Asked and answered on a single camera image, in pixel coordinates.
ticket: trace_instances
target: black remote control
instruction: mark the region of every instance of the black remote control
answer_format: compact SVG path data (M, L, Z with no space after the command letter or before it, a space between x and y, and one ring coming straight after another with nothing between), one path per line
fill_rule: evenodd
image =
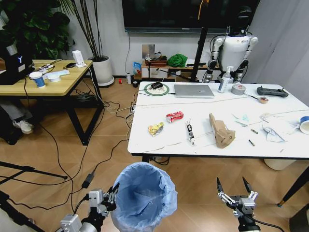
M282 89L271 89L271 88L263 88L262 86L256 89L259 95L272 95L272 96L280 96L286 98L289 96L287 92Z

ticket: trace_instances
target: brown paper bag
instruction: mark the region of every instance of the brown paper bag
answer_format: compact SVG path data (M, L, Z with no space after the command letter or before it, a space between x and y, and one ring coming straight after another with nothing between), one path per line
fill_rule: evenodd
M223 121L215 120L212 114L209 114L212 131L216 139L217 147L225 148L235 139L235 131L227 130Z

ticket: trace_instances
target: power adapter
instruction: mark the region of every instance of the power adapter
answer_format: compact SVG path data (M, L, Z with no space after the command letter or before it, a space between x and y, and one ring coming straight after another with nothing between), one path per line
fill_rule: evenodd
M95 170L92 171L92 173L88 174L86 179L84 180L83 184L82 184L82 188L88 188L88 186L90 185L93 177L95 177Z

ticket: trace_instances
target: wooden floor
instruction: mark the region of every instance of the wooden floor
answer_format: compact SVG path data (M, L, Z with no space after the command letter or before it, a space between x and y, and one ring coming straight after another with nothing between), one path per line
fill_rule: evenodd
M78 86L85 88L84 83ZM115 84L109 88L101 88L105 101L119 102L122 108L128 107L133 101L136 89L133 86ZM86 125L93 110L78 110L83 125ZM127 110L119 115L127 115ZM85 147L80 140L64 111L52 110L42 121L56 138L59 145L60 162L70 175L75 175L84 153ZM74 190L81 187L86 175L94 166L109 157L111 148L120 140L125 139L127 127L122 118L105 112L102 123L91 138L81 172L74 179ZM24 135L14 146L0 140L0 160L19 165L33 166L38 170L63 174L57 163L56 146L52 138L39 126L33 134ZM122 142L115 150L113 157L107 163L101 164L94 180L88 189L74 194L73 203L79 200L91 189L103 188L107 190L119 173L129 164L141 161L127 151L127 142ZM304 186L283 208L278 203L291 184L308 166L307 161L297 161L283 171L274 171L268 168L259 159L219 159L219 158L171 158L168 166L160 166L167 171L176 185L178 192L178 209L170 217L163 219L156 232L237 232L238 221L232 210L227 208L217 198L216 177L223 184L229 195L246 194L241 177L244 176L259 193L256 219L273 223L289 231L289 218L309 201L309 187ZM0 169L0 175L12 174L12 170ZM60 179L40 174L24 174L21 179L37 183L58 183ZM56 186L37 186L32 184L9 181L0 186L0 189L11 196L18 203L29 206L51 207L63 203L71 189L71 182ZM78 210L81 218L87 213L88 203L85 202ZM59 228L60 220L71 213L70 203L51 209L27 209L24 206L16 207L20 212L46 230L53 232ZM277 232L278 230L261 225L264 232ZM104 221L105 232L118 231L110 217Z

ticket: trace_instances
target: blue plastic bag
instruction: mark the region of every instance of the blue plastic bag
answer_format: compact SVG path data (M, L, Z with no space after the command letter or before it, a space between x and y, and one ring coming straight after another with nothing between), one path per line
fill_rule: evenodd
M111 217L120 232L152 232L162 218L177 209L177 192L170 176L146 162L127 166L117 177L116 210Z

